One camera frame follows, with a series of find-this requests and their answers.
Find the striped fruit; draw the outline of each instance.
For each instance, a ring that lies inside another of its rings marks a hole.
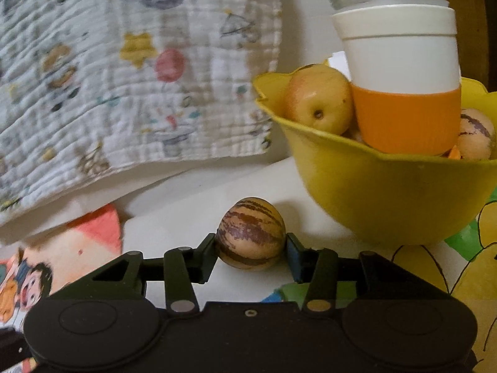
[[[219,257],[238,269],[274,265],[285,248],[285,223],[276,208],[259,198],[245,198],[223,217],[216,234]]]
[[[463,159],[489,159],[495,147],[492,121],[477,109],[463,109],[457,148]]]

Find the yellow star print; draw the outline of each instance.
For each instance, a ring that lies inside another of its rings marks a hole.
[[[133,63],[136,68],[142,68],[145,59],[157,56],[157,50],[152,45],[152,37],[148,32],[139,35],[126,33],[124,46],[119,57]]]

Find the brown wooden surface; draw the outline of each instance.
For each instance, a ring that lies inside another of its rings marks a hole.
[[[459,62],[464,77],[489,85],[489,35],[485,0],[449,0],[456,10]]]

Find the orange object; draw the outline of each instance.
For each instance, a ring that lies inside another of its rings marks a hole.
[[[449,159],[461,159],[462,156],[461,156],[461,152],[459,151],[459,149],[457,148],[457,146],[455,145],[454,148],[450,151],[449,153],[449,157],[447,157]]]
[[[387,154],[442,155],[457,143],[461,88],[440,94],[390,94],[352,85],[364,142]]]

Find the bowl rim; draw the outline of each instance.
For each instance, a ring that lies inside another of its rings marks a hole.
[[[264,94],[264,92],[260,89],[260,86],[258,84],[258,81],[264,77],[267,77],[268,75],[271,76],[282,76],[282,77],[291,77],[293,74],[298,72],[299,70],[302,70],[305,67],[310,67],[314,66],[314,64],[309,64],[304,67],[300,67],[296,69],[295,71],[291,73],[277,73],[277,72],[268,72],[268,73],[263,73],[259,74],[253,79],[253,87],[255,91],[259,94],[259,97],[255,100],[257,105],[259,106],[262,111],[267,113],[274,121],[277,123],[284,125],[290,129],[298,130],[300,132],[310,134],[325,140],[331,140],[335,143],[340,143],[340,144],[346,144],[354,149],[360,150],[366,154],[371,155],[372,157],[376,158],[377,160],[383,161],[383,162],[409,162],[409,163],[433,163],[433,164],[453,164],[457,165],[458,167],[472,167],[475,164],[479,164],[482,167],[483,166],[494,166],[497,165],[497,159],[488,159],[488,160],[471,160],[471,159],[466,159],[466,160],[454,160],[454,159],[449,159],[446,157],[439,157],[439,156],[430,156],[430,155],[421,155],[421,154],[387,154],[387,153],[382,153],[372,147],[369,147],[366,144],[362,144],[359,142],[356,142],[355,140],[348,139],[346,137],[340,136],[340,135],[335,135],[333,133],[329,132],[323,132],[318,129],[311,128],[309,126],[301,125],[300,123],[288,120],[283,118],[282,116],[278,116],[277,114],[272,111],[272,109],[269,109],[264,102],[268,101],[267,96]]]

